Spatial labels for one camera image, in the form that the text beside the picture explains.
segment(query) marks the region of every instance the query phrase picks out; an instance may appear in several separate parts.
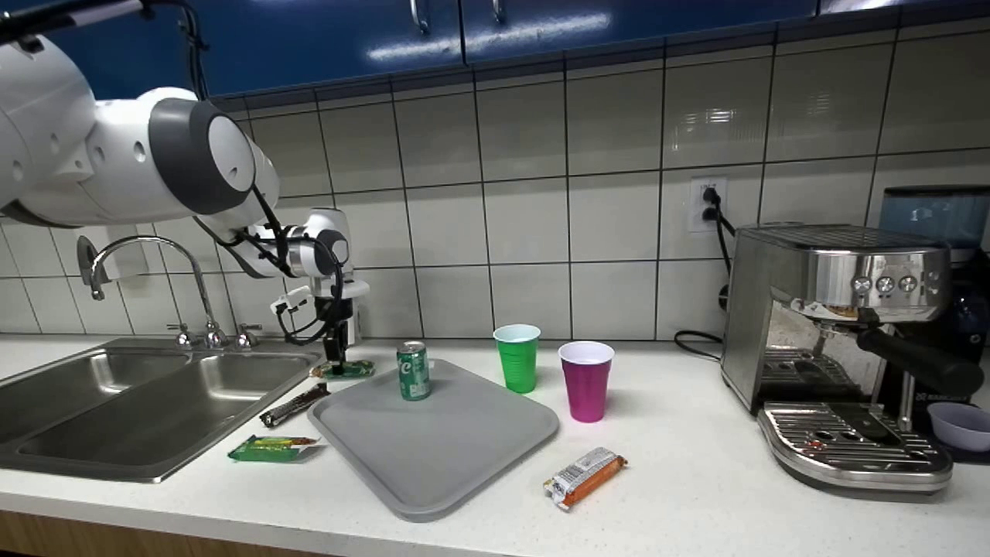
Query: cable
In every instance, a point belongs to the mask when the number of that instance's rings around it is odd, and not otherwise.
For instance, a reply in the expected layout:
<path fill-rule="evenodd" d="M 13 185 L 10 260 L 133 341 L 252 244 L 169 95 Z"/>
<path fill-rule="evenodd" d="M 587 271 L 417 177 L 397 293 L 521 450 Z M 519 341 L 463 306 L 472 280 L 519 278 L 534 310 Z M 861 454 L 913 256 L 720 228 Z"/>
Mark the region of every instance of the cable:
<path fill-rule="evenodd" d="M 716 338 L 716 334 L 706 334 L 706 331 L 691 331 L 691 329 L 681 329 L 681 331 L 673 334 L 673 342 L 678 342 L 684 353 L 696 353 L 696 357 L 709 357 L 709 359 L 716 359 L 716 362 L 720 362 L 720 353 L 698 348 L 698 345 L 691 345 L 696 341 L 706 341 L 706 342 L 720 345 L 720 338 Z"/>
<path fill-rule="evenodd" d="M 713 235 L 716 235 L 716 251 L 720 251 L 720 262 L 724 262 L 724 271 L 731 276 L 733 271 L 733 260 L 731 260 L 731 248 L 725 248 L 725 233 L 736 235 L 736 226 L 720 214 L 720 196 L 716 188 L 706 188 L 703 202 L 709 204 L 703 218 L 713 226 Z M 731 287 L 720 284 L 716 287 L 716 306 L 725 310 L 725 296 L 731 296 Z M 716 334 L 709 334 L 709 331 L 691 331 L 691 329 L 681 329 L 673 334 L 673 342 L 684 348 L 684 353 L 696 353 L 696 357 L 709 357 L 709 359 L 720 359 L 716 348 L 698 348 L 696 342 L 713 342 L 720 345 L 724 341 Z"/>
<path fill-rule="evenodd" d="M 197 11 L 189 0 L 149 0 L 149 2 L 159 2 L 159 6 L 176 6 L 181 11 L 181 35 L 186 35 L 186 68 L 189 68 L 189 81 L 197 100 L 207 100 L 207 75 L 203 75 L 203 53 L 209 50 L 209 44 L 203 39 L 202 27 L 197 27 Z"/>

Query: upper cabinet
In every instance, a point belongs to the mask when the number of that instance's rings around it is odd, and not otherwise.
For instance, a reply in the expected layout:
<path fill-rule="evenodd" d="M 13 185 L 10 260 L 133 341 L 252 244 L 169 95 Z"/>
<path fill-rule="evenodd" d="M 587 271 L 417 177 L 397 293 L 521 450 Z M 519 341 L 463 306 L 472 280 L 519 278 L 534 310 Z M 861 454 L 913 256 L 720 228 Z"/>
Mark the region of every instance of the upper cabinet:
<path fill-rule="evenodd" d="M 819 0 L 823 14 L 836 11 L 878 11 L 878 10 L 908 10 L 908 11 L 986 11 L 986 0 Z"/>
<path fill-rule="evenodd" d="M 0 0 L 0 10 L 44 0 Z M 472 70 L 532 58 L 596 57 L 681 38 L 724 38 L 874 10 L 946 11 L 990 0 L 189 0 L 209 50 L 209 95 Z M 96 95 L 189 85 L 181 14 L 151 2 L 48 38 L 84 68 Z"/>
<path fill-rule="evenodd" d="M 678 35 L 770 27 L 815 14 L 815 0 L 461 0 L 468 61 L 509 61 Z"/>
<path fill-rule="evenodd" d="M 209 92 L 461 65 L 457 0 L 197 0 Z"/>

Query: espresso machine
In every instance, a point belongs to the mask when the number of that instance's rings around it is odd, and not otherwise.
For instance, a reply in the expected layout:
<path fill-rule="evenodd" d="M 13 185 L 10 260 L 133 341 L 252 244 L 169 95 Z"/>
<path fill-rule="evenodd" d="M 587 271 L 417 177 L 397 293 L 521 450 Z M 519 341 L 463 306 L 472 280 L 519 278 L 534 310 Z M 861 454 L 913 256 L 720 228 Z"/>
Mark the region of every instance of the espresso machine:
<path fill-rule="evenodd" d="M 757 414 L 796 476 L 874 493 L 939 493 L 953 458 L 913 430 L 916 385 L 971 395 L 974 362 L 908 342 L 949 293 L 936 240 L 857 226 L 740 228 L 725 306 L 724 385 Z M 904 369 L 900 409 L 878 400 Z"/>

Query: green packet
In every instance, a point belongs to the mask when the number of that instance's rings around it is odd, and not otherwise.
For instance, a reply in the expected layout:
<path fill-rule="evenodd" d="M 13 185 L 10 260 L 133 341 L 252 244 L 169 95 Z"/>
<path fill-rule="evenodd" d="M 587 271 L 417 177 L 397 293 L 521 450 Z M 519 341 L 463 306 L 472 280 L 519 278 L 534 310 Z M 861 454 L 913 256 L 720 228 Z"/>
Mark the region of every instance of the green packet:
<path fill-rule="evenodd" d="M 230 460 L 301 460 L 316 450 L 309 435 L 246 435 L 227 453 Z"/>

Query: faucet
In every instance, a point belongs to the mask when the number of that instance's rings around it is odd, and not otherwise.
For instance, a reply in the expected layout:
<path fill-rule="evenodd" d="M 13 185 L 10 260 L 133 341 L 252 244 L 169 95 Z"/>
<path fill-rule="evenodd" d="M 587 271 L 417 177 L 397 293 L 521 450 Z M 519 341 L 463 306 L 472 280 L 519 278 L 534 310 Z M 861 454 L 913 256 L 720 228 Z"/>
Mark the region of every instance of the faucet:
<path fill-rule="evenodd" d="M 92 248 L 92 240 L 86 235 L 77 239 L 77 262 L 79 262 L 79 276 L 84 280 L 90 284 L 90 296 L 92 301 L 101 301 L 101 284 L 107 280 L 106 276 L 106 260 L 119 251 L 122 244 L 169 244 L 176 248 L 189 267 L 192 267 L 192 278 L 193 278 L 193 287 L 197 287 L 197 301 L 203 304 L 203 313 L 207 313 L 207 342 L 209 345 L 223 345 L 224 342 L 224 334 L 223 329 L 215 325 L 215 315 L 213 315 L 213 306 L 209 306 L 209 293 L 207 293 L 207 284 L 203 284 L 203 271 L 197 269 L 193 256 L 174 239 L 164 239 L 164 235 L 122 235 L 110 244 L 106 244 L 101 251 Z"/>

